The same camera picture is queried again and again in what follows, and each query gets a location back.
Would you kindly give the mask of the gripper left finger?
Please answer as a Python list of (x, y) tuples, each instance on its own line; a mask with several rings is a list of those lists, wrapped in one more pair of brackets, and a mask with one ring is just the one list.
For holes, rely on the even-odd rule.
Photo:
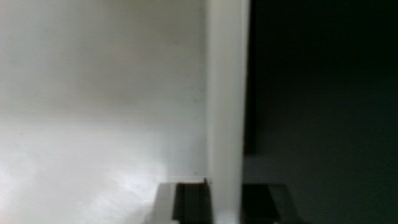
[(206, 180), (160, 184), (154, 224), (213, 224), (211, 191)]

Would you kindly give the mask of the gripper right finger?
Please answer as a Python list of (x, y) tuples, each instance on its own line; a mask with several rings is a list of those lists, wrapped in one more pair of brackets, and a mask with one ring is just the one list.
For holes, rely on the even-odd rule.
[(241, 223), (303, 224), (289, 190), (282, 184), (243, 185)]

